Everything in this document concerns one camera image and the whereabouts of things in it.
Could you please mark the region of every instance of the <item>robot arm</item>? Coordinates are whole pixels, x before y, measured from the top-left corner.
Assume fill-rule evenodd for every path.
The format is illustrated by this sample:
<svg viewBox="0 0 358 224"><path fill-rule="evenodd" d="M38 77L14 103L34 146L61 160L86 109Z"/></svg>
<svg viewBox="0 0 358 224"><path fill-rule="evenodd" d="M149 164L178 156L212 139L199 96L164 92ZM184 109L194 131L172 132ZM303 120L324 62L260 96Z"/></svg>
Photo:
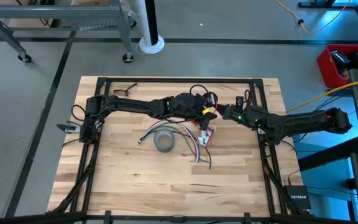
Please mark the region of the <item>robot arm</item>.
<svg viewBox="0 0 358 224"><path fill-rule="evenodd" d="M217 111L223 119L231 119L253 131L258 130L265 135L268 144L280 144L285 136L294 134L314 131L344 134L352 128L347 113L337 108L280 116L256 105L250 105L245 109L242 107L218 104Z"/></svg>
<svg viewBox="0 0 358 224"><path fill-rule="evenodd" d="M218 101L214 93L204 95L181 93L177 96L169 96L159 100L140 101L118 96L94 96L86 100L85 120L80 131L80 141L93 143L95 130L99 123L110 113L115 111L127 111L147 114L155 119L182 118L184 121L194 121L200 124L205 131L209 121L217 116L205 112L206 108L216 105Z"/></svg>

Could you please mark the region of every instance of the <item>red box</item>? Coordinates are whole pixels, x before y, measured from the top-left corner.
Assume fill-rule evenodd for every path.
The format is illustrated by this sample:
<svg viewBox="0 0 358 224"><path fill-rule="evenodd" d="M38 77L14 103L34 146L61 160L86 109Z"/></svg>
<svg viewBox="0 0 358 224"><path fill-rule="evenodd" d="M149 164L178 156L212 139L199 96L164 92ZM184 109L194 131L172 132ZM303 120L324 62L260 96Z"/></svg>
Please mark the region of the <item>red box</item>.
<svg viewBox="0 0 358 224"><path fill-rule="evenodd" d="M343 77L336 69L331 51L337 50L352 58L352 55L358 52L358 44L330 44L327 45L323 53L317 58L318 67L323 76L324 83L328 88L337 88L349 83L349 77Z"/></svg>

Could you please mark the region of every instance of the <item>gray floor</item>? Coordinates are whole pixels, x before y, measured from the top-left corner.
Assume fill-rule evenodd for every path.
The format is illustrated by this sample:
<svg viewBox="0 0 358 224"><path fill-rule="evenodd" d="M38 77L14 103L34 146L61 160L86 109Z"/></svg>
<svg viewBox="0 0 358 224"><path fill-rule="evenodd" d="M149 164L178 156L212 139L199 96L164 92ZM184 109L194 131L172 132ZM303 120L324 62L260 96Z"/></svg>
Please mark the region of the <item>gray floor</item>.
<svg viewBox="0 0 358 224"><path fill-rule="evenodd" d="M293 1L282 2L299 13L310 29L321 26L337 13L297 10ZM354 11L345 11L326 30L307 35L274 1L159 0L156 9L159 32L166 38L358 40L358 17ZM67 37L68 32L15 32L14 35ZM131 36L140 36L137 28ZM77 37L117 37L117 34L84 32ZM0 42L0 216L19 174L65 43L26 42L23 46L34 60L28 66L16 59L17 54L6 43ZM326 90L316 63L324 46L166 44L157 55L136 55L132 64L121 62L123 50L122 44L73 44L17 215L45 211L64 140L64 134L55 125L70 117L70 107L83 75L277 77L287 108ZM313 110L320 103L308 105L299 112ZM340 106L348 113L354 111L351 99L338 100L332 106ZM332 138L341 142L357 135L357 127L354 130L342 138ZM318 138L317 134L310 135L302 143L329 147L314 141Z"/></svg>

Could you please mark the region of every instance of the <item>duct tape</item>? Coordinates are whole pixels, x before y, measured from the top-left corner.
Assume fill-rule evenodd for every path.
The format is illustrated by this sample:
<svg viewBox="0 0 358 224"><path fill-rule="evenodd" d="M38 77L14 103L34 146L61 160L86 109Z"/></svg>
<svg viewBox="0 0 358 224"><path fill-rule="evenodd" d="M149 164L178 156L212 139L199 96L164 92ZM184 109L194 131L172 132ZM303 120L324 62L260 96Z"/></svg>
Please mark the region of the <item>duct tape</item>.
<svg viewBox="0 0 358 224"><path fill-rule="evenodd" d="M160 129L154 134L155 147L160 152L169 152L175 146L175 137L173 132L168 129Z"/></svg>

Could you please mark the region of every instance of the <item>wooden table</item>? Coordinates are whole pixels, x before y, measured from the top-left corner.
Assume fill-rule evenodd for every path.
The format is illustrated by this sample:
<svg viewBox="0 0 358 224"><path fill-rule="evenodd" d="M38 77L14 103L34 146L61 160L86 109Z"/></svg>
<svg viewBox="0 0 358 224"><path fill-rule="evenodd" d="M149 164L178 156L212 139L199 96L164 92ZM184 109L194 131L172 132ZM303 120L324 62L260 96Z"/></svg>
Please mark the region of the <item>wooden table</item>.
<svg viewBox="0 0 358 224"><path fill-rule="evenodd" d="M75 104L85 107L86 99L94 95L96 81L97 77L81 78ZM278 79L265 78L263 81L269 111L285 114ZM111 92L126 89L131 84L133 82L114 83ZM129 98L149 101L176 96L187 92L193 84L139 83L131 90ZM218 95L220 104L233 104L236 96L244 95L248 88L241 83L203 85ZM203 91L195 88L193 93L202 94ZM75 113L82 118L80 110ZM252 217L269 217L257 134L220 118L218 115L218 119L211 122L216 132L208 147L213 162L209 170L209 164L195 163L181 136L175 136L175 148L169 153L156 150L152 136L138 144L155 119L144 114L111 113L103 126L88 213L103 215L105 210L111 210L112 215L236 217L249 212ZM191 123L185 123L185 126L198 135L197 126ZM68 134L66 141L76 138L77 134ZM288 174L299 169L298 161L290 146L281 144L276 148L282 181L286 184ZM82 143L79 142L63 148L48 210L55 208L73 187L81 150ZM291 176L291 182L302 184L299 172ZM79 209L83 192L80 193ZM279 212L274 186L273 197L276 212Z"/></svg>

